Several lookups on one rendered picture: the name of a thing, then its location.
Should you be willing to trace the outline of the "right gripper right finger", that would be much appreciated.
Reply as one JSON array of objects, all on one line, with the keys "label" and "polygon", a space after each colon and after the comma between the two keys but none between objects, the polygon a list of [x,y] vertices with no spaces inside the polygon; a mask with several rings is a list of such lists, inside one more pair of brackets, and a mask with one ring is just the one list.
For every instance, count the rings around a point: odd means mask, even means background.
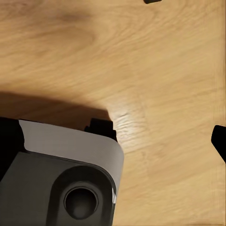
[{"label": "right gripper right finger", "polygon": [[226,127],[216,125],[212,132],[211,142],[226,162]]}]

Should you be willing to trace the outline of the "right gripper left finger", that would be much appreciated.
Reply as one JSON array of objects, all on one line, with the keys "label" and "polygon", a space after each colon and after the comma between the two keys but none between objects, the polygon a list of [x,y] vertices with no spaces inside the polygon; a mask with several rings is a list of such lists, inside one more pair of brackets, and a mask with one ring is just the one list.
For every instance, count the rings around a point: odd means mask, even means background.
[{"label": "right gripper left finger", "polygon": [[20,125],[0,130],[0,182],[24,144]]}]

